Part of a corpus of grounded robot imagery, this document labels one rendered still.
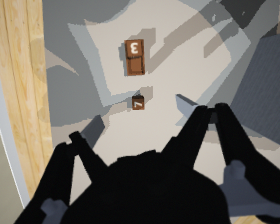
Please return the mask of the brown cube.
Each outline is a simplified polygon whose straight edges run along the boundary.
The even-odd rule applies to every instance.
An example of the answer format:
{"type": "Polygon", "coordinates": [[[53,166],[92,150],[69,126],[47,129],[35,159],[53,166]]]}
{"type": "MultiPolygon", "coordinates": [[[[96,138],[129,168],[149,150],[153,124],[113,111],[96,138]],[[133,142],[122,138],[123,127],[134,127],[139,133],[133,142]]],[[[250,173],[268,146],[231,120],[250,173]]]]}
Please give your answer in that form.
{"type": "Polygon", "coordinates": [[[127,45],[128,58],[140,58],[140,57],[142,57],[141,39],[127,40],[126,45],[127,45]]]}
{"type": "Polygon", "coordinates": [[[144,110],[144,96],[132,96],[132,110],[144,110]]]}

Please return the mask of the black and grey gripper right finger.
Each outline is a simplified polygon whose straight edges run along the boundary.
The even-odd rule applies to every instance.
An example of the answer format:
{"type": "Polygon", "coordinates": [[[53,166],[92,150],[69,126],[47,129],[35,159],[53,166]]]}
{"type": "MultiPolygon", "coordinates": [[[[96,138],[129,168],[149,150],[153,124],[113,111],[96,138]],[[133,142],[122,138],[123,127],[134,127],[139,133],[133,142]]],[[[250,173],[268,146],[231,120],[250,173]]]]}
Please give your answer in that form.
{"type": "Polygon", "coordinates": [[[226,197],[229,217],[255,215],[263,223],[280,224],[280,169],[256,150],[229,105],[208,108],[181,94],[175,98],[177,109],[188,120],[144,170],[148,191],[165,193],[181,161],[194,169],[208,124],[215,124],[226,164],[218,186],[226,197]]]}

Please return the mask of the brown wooden tray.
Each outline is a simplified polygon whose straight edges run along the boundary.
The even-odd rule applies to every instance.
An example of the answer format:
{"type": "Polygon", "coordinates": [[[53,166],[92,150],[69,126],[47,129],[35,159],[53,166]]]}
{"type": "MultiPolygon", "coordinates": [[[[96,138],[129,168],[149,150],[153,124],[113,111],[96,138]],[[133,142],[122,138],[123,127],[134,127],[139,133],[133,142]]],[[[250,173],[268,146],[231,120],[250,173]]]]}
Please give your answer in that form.
{"type": "Polygon", "coordinates": [[[142,43],[142,57],[140,58],[128,58],[126,40],[125,42],[125,53],[126,53],[126,64],[127,64],[127,75],[144,75],[145,74],[145,62],[144,62],[144,40],[141,39],[142,43]]]}

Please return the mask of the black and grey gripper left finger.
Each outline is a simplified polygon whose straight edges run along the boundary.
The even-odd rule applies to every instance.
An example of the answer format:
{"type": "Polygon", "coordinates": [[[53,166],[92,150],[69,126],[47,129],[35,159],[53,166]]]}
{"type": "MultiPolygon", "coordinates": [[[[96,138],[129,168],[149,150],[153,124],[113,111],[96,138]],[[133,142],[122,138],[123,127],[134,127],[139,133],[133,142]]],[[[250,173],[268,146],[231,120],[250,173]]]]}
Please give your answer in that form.
{"type": "Polygon", "coordinates": [[[14,224],[60,224],[70,205],[77,155],[102,202],[112,204],[118,200],[122,185],[117,175],[93,151],[104,129],[101,116],[96,115],[81,132],[69,135],[73,144],[62,142],[55,147],[33,198],[14,224]]]}

